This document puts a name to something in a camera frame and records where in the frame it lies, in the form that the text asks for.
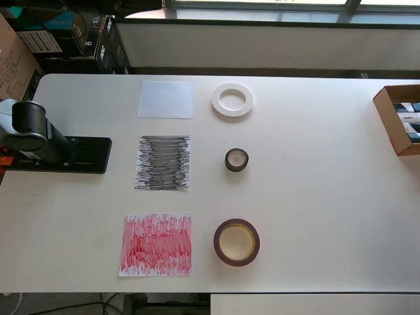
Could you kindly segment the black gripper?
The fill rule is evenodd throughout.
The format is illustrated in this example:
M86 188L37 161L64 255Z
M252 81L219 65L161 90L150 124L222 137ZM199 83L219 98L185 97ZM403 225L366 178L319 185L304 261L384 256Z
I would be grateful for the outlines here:
M114 3L112 15L129 16L139 12L160 10L162 7L162 0L120 0Z

